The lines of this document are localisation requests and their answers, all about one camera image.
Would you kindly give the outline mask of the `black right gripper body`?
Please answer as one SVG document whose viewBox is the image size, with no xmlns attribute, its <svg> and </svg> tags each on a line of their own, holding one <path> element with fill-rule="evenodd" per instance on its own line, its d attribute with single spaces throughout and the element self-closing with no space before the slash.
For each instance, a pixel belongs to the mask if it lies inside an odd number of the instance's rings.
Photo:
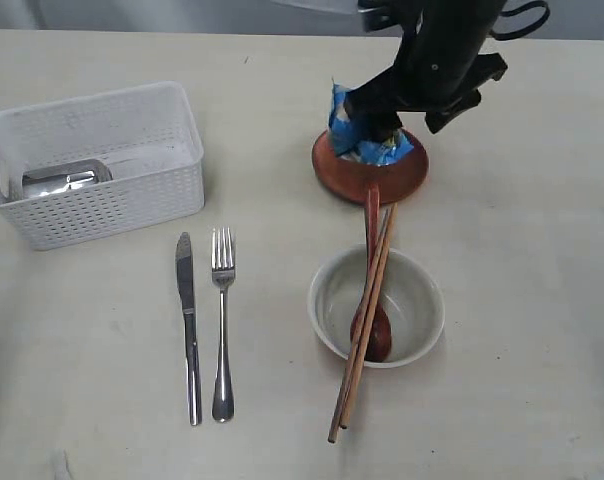
<svg viewBox="0 0 604 480">
<path fill-rule="evenodd" d="M 431 133 L 440 132 L 482 99 L 480 88 L 499 81 L 508 66 L 498 53 L 480 52 L 494 21 L 425 19 L 403 41 L 393 65 L 406 111 L 423 112 Z"/>
</svg>

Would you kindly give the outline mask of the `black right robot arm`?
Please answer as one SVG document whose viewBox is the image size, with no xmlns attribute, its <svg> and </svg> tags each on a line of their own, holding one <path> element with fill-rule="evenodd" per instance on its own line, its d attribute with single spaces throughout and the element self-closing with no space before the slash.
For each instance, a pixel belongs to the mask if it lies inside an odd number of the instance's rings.
<svg viewBox="0 0 604 480">
<path fill-rule="evenodd" d="M 550 16 L 545 1 L 508 10 L 502 0 L 360 1 L 367 31 L 400 26 L 393 64 L 347 93 L 344 108 L 358 140 L 383 142 L 402 126 L 402 112 L 422 112 L 431 133 L 476 107 L 480 87 L 508 66 L 483 54 L 487 38 L 508 41 L 539 29 Z"/>
</svg>

